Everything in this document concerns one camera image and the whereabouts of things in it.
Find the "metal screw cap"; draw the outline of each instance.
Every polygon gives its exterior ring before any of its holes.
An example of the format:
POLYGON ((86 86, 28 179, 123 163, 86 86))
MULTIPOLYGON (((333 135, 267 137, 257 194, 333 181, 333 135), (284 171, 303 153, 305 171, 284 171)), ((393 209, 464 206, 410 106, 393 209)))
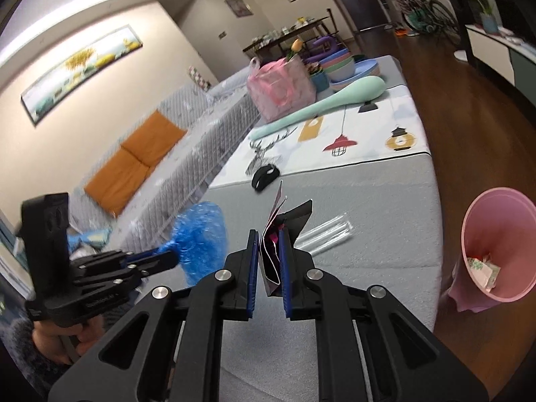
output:
POLYGON ((382 286, 373 286, 371 287, 371 296, 381 299, 387 295, 387 292, 382 286))
POLYGON ((307 278, 313 281, 318 281, 322 279, 324 273, 320 269, 309 269, 307 271, 307 278))
POLYGON ((160 286, 156 287, 156 289, 153 290, 153 298, 155 299, 164 299, 170 291, 167 287, 160 286))
POLYGON ((232 276, 232 273, 227 269, 222 269, 216 272, 214 276, 218 281, 227 281, 232 276))

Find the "yellow flower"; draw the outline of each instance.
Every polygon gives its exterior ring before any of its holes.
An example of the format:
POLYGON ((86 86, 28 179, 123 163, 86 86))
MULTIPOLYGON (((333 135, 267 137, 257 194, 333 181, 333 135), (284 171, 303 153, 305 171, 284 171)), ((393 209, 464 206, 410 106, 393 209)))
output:
POLYGON ((292 47, 290 49, 294 51, 295 53, 298 53, 302 47, 304 46, 304 42, 301 39, 296 39, 294 43, 292 44, 292 47))

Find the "plastic bowl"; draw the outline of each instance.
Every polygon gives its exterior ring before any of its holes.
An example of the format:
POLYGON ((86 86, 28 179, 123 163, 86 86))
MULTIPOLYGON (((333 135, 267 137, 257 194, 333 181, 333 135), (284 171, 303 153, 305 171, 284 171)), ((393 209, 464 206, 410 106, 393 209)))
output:
POLYGON ((331 80, 330 88, 333 89, 335 92, 338 92, 341 89, 344 89, 349 84, 355 82, 355 80, 366 77, 367 75, 380 76, 380 67, 378 66, 378 62, 376 59, 368 59, 358 63, 354 63, 353 74, 339 82, 331 80))
POLYGON ((323 65, 325 63, 328 63, 330 60, 337 59, 338 57, 344 56, 345 54, 350 54, 348 48, 343 48, 340 51, 337 51, 336 53, 333 53, 332 55, 329 55, 328 57, 323 58, 320 61, 320 64, 323 65))
POLYGON ((350 61, 342 66, 341 68, 332 71, 326 72, 326 75, 331 80, 332 83, 341 82, 349 79, 355 74, 355 62, 354 59, 350 58, 350 61))
POLYGON ((346 60, 348 57, 351 57, 352 55, 350 53, 346 53, 340 57, 337 57, 335 59, 329 60, 324 64, 321 64, 323 69, 331 68, 333 65, 336 65, 337 63, 341 63, 342 61, 346 60))
POLYGON ((337 69, 341 69, 343 66, 346 66, 349 62, 354 63, 354 59, 352 59, 352 56, 347 57, 342 62, 339 62, 335 65, 331 65, 329 68, 324 68, 324 71, 329 74, 330 72, 336 71, 337 69))

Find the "clear plastic tube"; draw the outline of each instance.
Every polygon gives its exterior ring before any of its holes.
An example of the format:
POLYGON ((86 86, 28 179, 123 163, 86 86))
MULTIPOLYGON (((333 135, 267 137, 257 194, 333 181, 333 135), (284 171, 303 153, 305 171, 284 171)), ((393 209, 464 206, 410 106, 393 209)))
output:
POLYGON ((352 236, 352 232, 350 230, 342 231, 330 240, 328 240, 326 243, 320 245, 318 248, 313 249, 312 251, 308 251, 309 254, 314 257, 324 251, 327 251, 328 249, 331 249, 335 246, 337 246, 339 243, 342 243, 346 240, 348 240, 352 236))
POLYGON ((346 222, 348 221, 348 214, 347 213, 342 213, 336 217, 334 217, 333 219, 330 219, 329 221, 319 225, 319 226, 316 226, 315 228, 309 230, 309 231, 306 231, 306 232, 302 232, 298 238, 296 239, 296 243, 294 244, 294 246, 296 246, 297 248, 299 248, 299 243, 307 240, 307 239, 310 239, 311 237, 314 237, 316 236, 317 234, 319 234, 320 232, 334 226, 334 225, 337 225, 339 223, 343 223, 343 222, 346 222))
POLYGON ((301 249, 302 251, 308 251, 310 249, 316 248, 318 244, 323 243, 326 240, 331 239, 333 236, 336 236, 340 232, 347 231, 348 229, 349 229, 349 222, 338 223, 332 228, 324 232, 321 232, 320 234, 310 238, 309 240, 305 240, 302 242, 298 242, 297 244, 294 244, 294 247, 301 249))

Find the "plant pot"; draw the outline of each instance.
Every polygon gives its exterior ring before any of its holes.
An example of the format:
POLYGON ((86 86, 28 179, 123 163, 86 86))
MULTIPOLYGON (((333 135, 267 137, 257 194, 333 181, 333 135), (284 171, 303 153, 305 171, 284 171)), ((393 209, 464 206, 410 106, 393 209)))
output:
POLYGON ((322 92, 326 89, 329 89, 330 87, 330 82, 324 71, 320 71, 312 75, 311 81, 315 85, 315 89, 317 92, 322 92))
POLYGON ((497 35, 499 33, 499 27, 495 16, 489 15, 487 13, 481 13, 480 17, 482 18, 482 26, 484 31, 489 35, 497 35))

